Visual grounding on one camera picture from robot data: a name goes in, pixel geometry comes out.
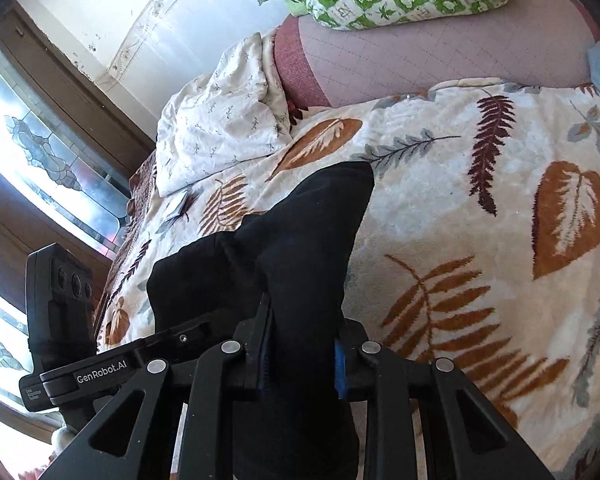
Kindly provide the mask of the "black pants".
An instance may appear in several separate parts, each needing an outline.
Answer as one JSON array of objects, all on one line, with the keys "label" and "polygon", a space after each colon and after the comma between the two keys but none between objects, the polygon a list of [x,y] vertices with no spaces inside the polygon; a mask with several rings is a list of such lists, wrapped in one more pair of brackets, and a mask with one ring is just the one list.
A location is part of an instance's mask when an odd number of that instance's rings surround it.
[{"label": "black pants", "polygon": [[266,214],[159,260],[147,283],[156,330],[228,311],[273,311],[266,386],[233,406],[241,479],[353,479],[358,434],[335,387],[343,286],[374,188],[366,162],[311,174]]}]

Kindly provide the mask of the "leaf-patterned fleece blanket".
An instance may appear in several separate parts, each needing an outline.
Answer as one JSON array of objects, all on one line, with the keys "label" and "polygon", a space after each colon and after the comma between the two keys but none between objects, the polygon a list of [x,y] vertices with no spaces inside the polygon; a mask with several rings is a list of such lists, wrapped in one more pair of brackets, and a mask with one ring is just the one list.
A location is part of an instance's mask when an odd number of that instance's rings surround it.
[{"label": "leaf-patterned fleece blanket", "polygon": [[111,267],[98,348],[154,329],[152,264],[240,226],[323,167],[376,184],[344,312],[404,358],[449,358],[558,479],[600,466],[600,89],[497,79],[314,108],[291,144],[161,197],[140,172]]}]

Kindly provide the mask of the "stained glass window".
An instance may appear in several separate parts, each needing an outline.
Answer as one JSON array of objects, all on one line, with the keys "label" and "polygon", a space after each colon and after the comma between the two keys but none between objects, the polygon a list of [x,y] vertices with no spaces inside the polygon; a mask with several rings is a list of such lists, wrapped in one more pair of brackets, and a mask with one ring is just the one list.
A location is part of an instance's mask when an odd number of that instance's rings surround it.
[{"label": "stained glass window", "polygon": [[122,242],[129,190],[0,50],[0,402],[24,409],[26,260],[58,243],[93,272],[102,294]]}]

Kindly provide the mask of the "pink quilted bedspread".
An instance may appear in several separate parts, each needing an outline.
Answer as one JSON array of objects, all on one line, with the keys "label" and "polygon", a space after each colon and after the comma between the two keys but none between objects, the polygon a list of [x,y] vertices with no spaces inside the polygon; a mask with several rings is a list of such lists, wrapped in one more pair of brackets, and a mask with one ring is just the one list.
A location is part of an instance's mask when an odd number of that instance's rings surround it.
[{"label": "pink quilted bedspread", "polygon": [[483,14],[362,32],[290,16],[274,60],[294,105],[340,107],[463,78],[577,86],[590,79],[586,52],[597,40],[600,28],[578,0],[509,0]]}]

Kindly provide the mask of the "white floral pillow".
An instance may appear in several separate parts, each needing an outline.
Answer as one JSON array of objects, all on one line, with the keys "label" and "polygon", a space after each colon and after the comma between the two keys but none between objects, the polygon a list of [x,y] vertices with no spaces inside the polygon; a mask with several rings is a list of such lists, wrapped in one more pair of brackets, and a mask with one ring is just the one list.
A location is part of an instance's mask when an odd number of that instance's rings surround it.
[{"label": "white floral pillow", "polygon": [[291,144],[275,35],[256,32],[239,41],[212,73],[189,81],[166,103],[156,139],[160,196]]}]

